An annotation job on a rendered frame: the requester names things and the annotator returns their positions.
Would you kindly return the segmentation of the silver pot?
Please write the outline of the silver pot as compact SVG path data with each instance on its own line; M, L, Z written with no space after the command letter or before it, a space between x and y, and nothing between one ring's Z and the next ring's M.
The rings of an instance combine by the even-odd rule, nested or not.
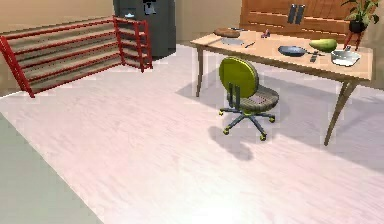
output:
M349 50L334 50L331 52L331 62L335 65L351 67L361 56Z

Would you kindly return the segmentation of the brown bread loaf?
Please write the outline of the brown bread loaf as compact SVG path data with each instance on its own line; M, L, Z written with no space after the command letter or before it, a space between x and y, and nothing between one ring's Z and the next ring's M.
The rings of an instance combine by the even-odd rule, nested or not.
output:
M238 38L240 36L239 31L230 28L217 28L214 30L214 34L226 38Z

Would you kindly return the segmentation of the green office chair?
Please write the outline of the green office chair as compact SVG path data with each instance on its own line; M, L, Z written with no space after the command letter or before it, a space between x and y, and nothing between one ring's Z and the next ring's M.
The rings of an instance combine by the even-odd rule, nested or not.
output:
M238 117L228 124L223 133L229 134L231 128L247 118L259 130L260 140L267 139L267 133L257 121L257 117L268 118L271 123L276 116L269 114L279 101L279 94L259 83L256 68L248 61L234 57L225 57L219 66L220 81L227 92L228 108L221 108L219 115L225 112L236 113Z

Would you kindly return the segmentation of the green oval squash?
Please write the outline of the green oval squash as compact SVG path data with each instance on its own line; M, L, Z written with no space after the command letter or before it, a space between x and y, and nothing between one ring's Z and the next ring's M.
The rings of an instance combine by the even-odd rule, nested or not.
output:
M319 51L330 53L337 48L338 43L335 39L319 39L311 40L309 45Z

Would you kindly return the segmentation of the red plant stand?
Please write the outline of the red plant stand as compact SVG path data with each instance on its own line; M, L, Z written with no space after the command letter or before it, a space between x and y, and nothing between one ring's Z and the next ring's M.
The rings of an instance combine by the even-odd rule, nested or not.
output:
M355 50L358 50L359 45L361 43L362 36L363 36L363 32L354 33L349 31L348 34L346 35L343 49L346 50L349 45L352 45L355 47Z

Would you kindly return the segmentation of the light wooden table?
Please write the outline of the light wooden table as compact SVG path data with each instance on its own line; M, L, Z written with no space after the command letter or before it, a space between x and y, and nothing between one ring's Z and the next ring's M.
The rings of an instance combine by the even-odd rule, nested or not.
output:
M205 35L191 41L191 44L197 49L199 63L196 96L200 94L204 74L204 50L223 55L238 56L248 61L342 82L343 85L324 140L325 146L328 145L338 117L356 86L361 82L372 80L373 50L370 48L360 48L357 53L361 58L353 66L345 67L333 64L329 54L317 57L317 60L312 63L309 54L301 57L288 57L278 52L278 47L284 45L307 48L310 42L309 39L277 34L271 34L268 38L261 38L261 32L256 31L242 31L239 39L244 41L241 46L225 45L221 42L221 38L215 34ZM247 44L252 42L256 42L254 46L245 48Z

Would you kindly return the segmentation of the dark blue frying pan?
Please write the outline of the dark blue frying pan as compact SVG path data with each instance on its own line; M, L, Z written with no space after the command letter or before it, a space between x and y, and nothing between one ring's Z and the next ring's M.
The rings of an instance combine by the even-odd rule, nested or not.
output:
M321 53L318 51L310 52L302 47L298 46L280 46L278 52L290 57L301 57L305 54L318 55L321 56Z

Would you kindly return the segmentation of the red shelf rack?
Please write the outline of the red shelf rack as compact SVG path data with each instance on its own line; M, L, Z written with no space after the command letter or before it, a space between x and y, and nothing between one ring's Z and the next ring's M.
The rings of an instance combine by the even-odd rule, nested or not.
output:
M0 33L0 53L30 97L119 65L152 66L148 23L116 16Z

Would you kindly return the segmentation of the grey plate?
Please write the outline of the grey plate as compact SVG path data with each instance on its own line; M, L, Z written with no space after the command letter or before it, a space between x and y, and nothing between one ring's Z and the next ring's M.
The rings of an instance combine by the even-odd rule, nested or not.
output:
M241 46L244 44L244 41L238 38L226 38L222 37L221 42L226 45L238 45Z

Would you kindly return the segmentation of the green house plant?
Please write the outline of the green house plant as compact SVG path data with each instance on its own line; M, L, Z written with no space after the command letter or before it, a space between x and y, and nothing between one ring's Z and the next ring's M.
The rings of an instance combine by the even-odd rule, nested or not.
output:
M364 32L370 23L377 24L380 17L375 13L381 0L345 0L342 6L352 4L346 20L349 21L349 31Z

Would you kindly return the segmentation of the dark grey fridge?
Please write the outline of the dark grey fridge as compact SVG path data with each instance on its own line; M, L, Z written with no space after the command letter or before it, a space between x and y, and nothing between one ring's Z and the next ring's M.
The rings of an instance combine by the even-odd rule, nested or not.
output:
M146 20L154 60L176 52L175 0L112 0L117 17Z

